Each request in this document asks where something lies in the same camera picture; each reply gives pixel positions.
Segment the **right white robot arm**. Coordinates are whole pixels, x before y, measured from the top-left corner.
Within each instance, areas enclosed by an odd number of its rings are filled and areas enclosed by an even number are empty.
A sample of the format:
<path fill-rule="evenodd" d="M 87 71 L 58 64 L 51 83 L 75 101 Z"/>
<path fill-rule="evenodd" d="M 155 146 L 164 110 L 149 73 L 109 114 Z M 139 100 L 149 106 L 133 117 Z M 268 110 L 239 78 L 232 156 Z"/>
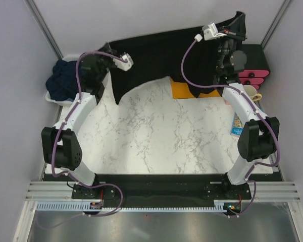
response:
<path fill-rule="evenodd" d="M 259 109 L 239 82 L 238 75 L 244 71 L 247 62 L 246 54 L 239 49 L 242 38 L 227 31 L 214 37 L 219 44 L 216 83 L 222 89 L 222 97 L 233 107 L 243 124 L 237 142 L 239 156 L 226 174 L 228 182 L 221 185 L 222 195 L 231 199 L 239 193 L 239 185 L 248 181 L 256 166 L 274 167 L 279 163 L 280 122 Z"/>

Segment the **black t shirt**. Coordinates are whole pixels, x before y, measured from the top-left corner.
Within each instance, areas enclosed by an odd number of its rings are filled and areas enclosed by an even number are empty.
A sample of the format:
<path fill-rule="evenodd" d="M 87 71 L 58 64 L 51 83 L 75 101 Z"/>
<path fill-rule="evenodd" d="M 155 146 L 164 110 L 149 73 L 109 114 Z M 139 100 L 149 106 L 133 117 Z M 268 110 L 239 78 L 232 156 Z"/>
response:
<path fill-rule="evenodd" d="M 229 30 L 246 39 L 246 14 L 217 23 L 218 31 Z M 133 66 L 128 71 L 111 70 L 115 102 L 132 89 L 149 81 L 171 77 L 173 81 L 187 83 L 195 97 L 214 90 L 222 93 L 217 81 L 218 42 L 204 41 L 202 27 L 142 35 L 105 43 L 100 50 L 115 56 L 128 53 Z"/>

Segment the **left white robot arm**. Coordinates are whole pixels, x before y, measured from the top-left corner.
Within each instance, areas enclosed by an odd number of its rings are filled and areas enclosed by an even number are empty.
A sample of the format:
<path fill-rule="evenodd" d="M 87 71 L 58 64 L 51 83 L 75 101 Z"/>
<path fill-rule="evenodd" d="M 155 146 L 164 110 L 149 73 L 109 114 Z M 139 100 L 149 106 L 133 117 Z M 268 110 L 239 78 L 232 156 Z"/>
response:
<path fill-rule="evenodd" d="M 90 56 L 97 58 L 97 75 L 87 80 L 86 72 L 81 67 L 82 61 Z M 120 62 L 124 63 L 127 70 L 131 68 L 128 58 L 103 51 L 86 52 L 74 60 L 60 59 L 46 83 L 51 100 L 59 104 L 67 100 L 73 102 L 63 119 L 41 131 L 44 162 L 51 165 L 54 177 L 66 175 L 82 185 L 83 192 L 89 198 L 99 196 L 101 187 L 95 182 L 96 174 L 82 160 L 77 135 L 103 96 L 103 81 L 110 68 L 117 67 Z"/>

